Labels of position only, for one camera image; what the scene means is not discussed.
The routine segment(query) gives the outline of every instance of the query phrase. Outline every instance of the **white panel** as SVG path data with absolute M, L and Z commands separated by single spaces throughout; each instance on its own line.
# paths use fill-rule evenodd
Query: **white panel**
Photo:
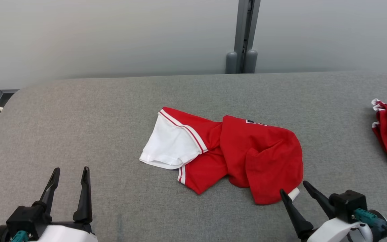
M 224 73 L 237 0 L 0 0 L 0 89 Z
M 387 72 L 387 0 L 261 1 L 256 73 Z

